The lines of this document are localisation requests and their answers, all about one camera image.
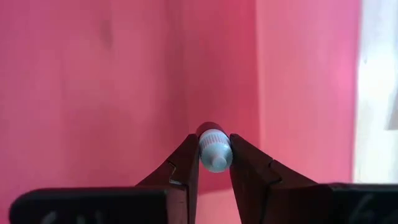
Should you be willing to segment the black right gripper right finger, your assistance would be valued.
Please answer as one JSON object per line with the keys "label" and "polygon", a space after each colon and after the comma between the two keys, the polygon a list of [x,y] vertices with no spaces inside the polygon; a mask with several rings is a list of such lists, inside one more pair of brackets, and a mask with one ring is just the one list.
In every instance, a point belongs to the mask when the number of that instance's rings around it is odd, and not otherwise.
{"label": "black right gripper right finger", "polygon": [[398,224],[398,184],[320,184],[230,135],[242,224]]}

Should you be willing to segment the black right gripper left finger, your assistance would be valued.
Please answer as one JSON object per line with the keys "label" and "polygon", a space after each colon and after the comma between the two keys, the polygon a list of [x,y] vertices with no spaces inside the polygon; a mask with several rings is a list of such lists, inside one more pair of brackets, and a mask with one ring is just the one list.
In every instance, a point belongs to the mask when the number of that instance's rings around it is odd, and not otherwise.
{"label": "black right gripper left finger", "polygon": [[10,224],[195,224],[198,137],[189,134],[137,185],[37,189],[10,206]]}

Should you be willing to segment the small white-capped colouring bottle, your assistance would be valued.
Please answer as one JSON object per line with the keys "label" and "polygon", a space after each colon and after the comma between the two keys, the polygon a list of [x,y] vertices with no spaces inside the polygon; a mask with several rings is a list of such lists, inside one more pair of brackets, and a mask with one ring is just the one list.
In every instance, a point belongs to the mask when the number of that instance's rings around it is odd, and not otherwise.
{"label": "small white-capped colouring bottle", "polygon": [[233,161],[231,142],[222,127],[214,122],[205,122],[197,129],[200,159],[204,167],[213,173],[229,169]]}

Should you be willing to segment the pink translucent plastic bin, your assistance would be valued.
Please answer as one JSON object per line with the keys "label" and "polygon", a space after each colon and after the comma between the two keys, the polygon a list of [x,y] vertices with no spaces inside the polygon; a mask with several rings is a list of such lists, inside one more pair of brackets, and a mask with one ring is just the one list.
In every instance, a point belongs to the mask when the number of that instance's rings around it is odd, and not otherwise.
{"label": "pink translucent plastic bin", "polygon": [[205,121],[349,182],[360,0],[0,0],[0,224],[135,185]]}

